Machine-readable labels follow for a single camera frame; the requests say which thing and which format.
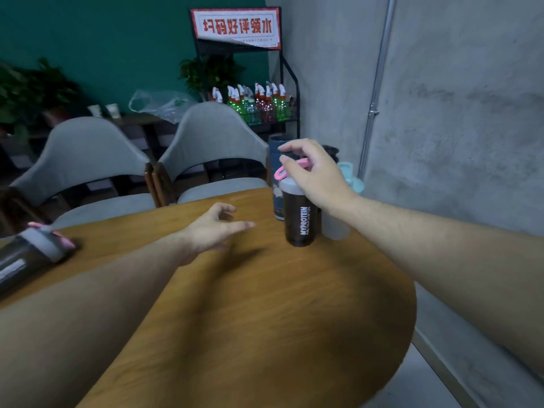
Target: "chair backrest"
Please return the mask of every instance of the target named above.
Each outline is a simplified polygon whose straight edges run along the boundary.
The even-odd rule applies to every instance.
[[[105,119],[77,117],[49,135],[36,164],[10,184],[38,206],[72,186],[112,176],[142,176],[150,160]]]
[[[183,115],[172,144],[159,159],[170,179],[218,159],[251,159],[266,166],[268,145],[230,106],[198,103]]]

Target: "person's left hand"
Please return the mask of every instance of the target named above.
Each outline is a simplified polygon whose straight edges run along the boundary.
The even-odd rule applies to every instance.
[[[216,203],[182,230],[191,246],[191,255],[184,264],[191,263],[199,253],[212,248],[223,248],[229,236],[255,227],[253,222],[232,222],[233,217],[229,212],[235,211],[236,208],[233,205]]]

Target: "blue tumbler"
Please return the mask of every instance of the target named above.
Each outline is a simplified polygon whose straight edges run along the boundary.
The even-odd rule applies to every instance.
[[[283,220],[283,194],[280,189],[280,185],[278,184],[277,180],[274,179],[274,172],[281,167],[280,156],[282,154],[285,154],[295,160],[299,157],[292,152],[283,153],[277,148],[290,140],[293,140],[293,138],[290,135],[283,133],[273,134],[268,138],[268,160],[270,163],[270,180],[272,183],[274,198],[274,216],[276,216],[276,219],[279,220]]]

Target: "hand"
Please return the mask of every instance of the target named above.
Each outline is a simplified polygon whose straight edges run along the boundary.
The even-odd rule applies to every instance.
[[[224,241],[229,236],[255,227],[253,222],[231,222],[233,217],[228,212],[235,211],[236,208],[233,205],[216,203],[181,231],[188,238],[191,246],[191,254],[184,260],[184,265],[191,263],[199,253],[225,247]]]
[[[307,171],[284,154],[280,161],[285,170],[302,188],[308,199],[324,211],[333,214],[357,194],[346,183],[342,172],[325,149],[315,140],[299,139],[282,144],[278,150],[293,152],[298,156],[308,157],[312,161],[311,171]]]

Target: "gray lid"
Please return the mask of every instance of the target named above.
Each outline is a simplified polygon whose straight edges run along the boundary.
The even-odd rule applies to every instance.
[[[304,196],[304,191],[296,184],[295,180],[289,176],[280,181],[280,189],[282,192],[291,195]]]
[[[19,233],[19,236],[47,256],[51,262],[58,262],[66,254],[66,249],[62,247],[56,236],[51,235],[50,231],[49,226],[41,229],[29,227]]]

